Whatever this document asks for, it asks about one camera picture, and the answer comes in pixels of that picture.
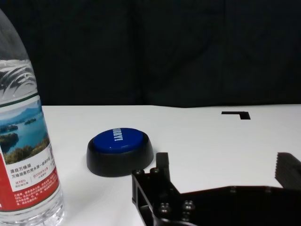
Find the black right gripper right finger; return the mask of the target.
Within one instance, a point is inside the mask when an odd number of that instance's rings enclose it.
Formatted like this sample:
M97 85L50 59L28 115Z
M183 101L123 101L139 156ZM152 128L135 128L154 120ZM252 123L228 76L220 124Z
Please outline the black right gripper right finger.
M285 189L300 189L301 162L290 153L278 153L275 179Z

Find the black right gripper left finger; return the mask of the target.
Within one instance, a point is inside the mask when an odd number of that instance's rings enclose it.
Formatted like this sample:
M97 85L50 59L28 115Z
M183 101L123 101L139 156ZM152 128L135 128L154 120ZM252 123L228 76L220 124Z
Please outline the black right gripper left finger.
M147 173L132 172L132 202L140 214L170 214L180 209L180 193L171 182L168 153L156 154L156 165Z

